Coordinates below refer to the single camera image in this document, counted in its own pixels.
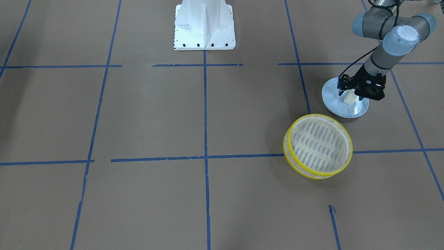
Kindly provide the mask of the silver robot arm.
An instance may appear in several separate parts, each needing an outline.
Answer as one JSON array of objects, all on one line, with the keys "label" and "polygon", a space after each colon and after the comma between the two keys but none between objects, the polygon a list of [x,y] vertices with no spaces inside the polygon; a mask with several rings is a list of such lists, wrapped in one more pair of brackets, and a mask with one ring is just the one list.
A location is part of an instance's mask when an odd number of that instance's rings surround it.
[{"label": "silver robot arm", "polygon": [[387,73],[436,29],[437,21],[429,13],[400,17],[401,0],[370,0],[371,7],[353,21],[352,32],[362,38],[377,39],[380,44],[353,75],[338,76],[338,95],[353,90],[359,100],[380,101],[385,97]]}]

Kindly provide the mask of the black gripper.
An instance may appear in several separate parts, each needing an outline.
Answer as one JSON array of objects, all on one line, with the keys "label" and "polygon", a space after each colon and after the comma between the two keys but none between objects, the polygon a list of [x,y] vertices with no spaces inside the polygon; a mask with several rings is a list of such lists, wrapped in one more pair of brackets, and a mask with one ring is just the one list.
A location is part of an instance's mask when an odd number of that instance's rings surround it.
[{"label": "black gripper", "polygon": [[[359,102],[364,99],[380,101],[385,98],[386,76],[378,72],[376,76],[369,74],[365,66],[361,66],[354,78],[354,93]],[[346,87],[338,86],[338,95],[341,96],[346,91]]]}]

